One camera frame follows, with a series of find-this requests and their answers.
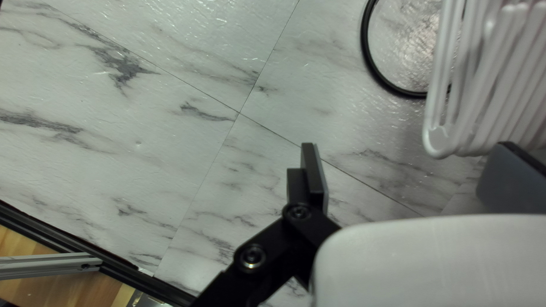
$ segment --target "black metal bracket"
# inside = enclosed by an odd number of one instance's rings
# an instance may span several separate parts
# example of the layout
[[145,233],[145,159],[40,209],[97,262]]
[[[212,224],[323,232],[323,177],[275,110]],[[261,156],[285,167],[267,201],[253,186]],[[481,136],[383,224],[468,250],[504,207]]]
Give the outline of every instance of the black metal bracket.
[[309,289],[318,248],[340,229],[326,216],[328,188],[315,144],[303,143],[300,168],[287,170],[287,198],[282,217],[242,244],[192,307],[255,307],[292,276]]

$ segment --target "black o-ring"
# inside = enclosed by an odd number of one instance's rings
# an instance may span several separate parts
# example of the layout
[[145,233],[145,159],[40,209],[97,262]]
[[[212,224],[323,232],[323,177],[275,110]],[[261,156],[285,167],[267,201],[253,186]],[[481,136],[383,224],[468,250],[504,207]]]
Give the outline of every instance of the black o-ring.
[[373,78],[387,91],[404,98],[426,98],[427,92],[414,92],[406,90],[400,86],[397,86],[390,82],[385,76],[379,71],[375,62],[373,61],[370,45],[368,43],[368,28],[370,27],[370,19],[373,13],[377,2],[379,0],[368,0],[368,4],[364,9],[364,16],[362,17],[362,25],[360,28],[360,45],[362,47],[362,53],[364,55],[364,62],[368,66]]

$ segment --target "floor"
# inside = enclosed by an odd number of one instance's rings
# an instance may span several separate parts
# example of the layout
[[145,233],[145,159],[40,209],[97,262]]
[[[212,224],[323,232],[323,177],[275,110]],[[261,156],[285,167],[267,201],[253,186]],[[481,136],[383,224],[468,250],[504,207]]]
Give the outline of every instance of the floor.
[[0,198],[193,294],[278,218],[302,142],[340,225],[440,214],[477,160],[427,156],[424,102],[363,65],[364,5],[4,0]]

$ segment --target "black metal frame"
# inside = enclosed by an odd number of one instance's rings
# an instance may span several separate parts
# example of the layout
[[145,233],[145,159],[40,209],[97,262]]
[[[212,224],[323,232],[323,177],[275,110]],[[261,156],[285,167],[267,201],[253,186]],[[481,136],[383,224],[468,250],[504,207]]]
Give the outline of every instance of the black metal frame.
[[340,229],[326,216],[328,189],[315,144],[303,143],[300,168],[287,170],[287,196],[282,217],[242,244],[192,307],[255,307],[292,276],[309,289],[318,248]]
[[160,279],[138,271],[138,267],[83,239],[44,223],[0,200],[0,225],[58,252],[87,252],[103,261],[99,272],[173,306],[188,307],[195,296]]
[[300,168],[287,169],[288,203],[282,217],[242,244],[234,262],[196,299],[75,235],[44,223],[0,200],[0,225],[58,252],[87,252],[103,261],[100,272],[180,307],[254,307],[292,276],[308,290],[313,260],[322,242],[340,227],[326,214],[328,188],[315,144],[301,145]]

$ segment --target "white wire hanger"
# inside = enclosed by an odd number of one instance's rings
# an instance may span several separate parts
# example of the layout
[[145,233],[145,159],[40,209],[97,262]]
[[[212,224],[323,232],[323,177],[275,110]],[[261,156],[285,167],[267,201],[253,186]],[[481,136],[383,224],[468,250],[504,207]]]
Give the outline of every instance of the white wire hanger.
[[546,147],[545,17],[545,0],[443,1],[423,126],[431,156]]

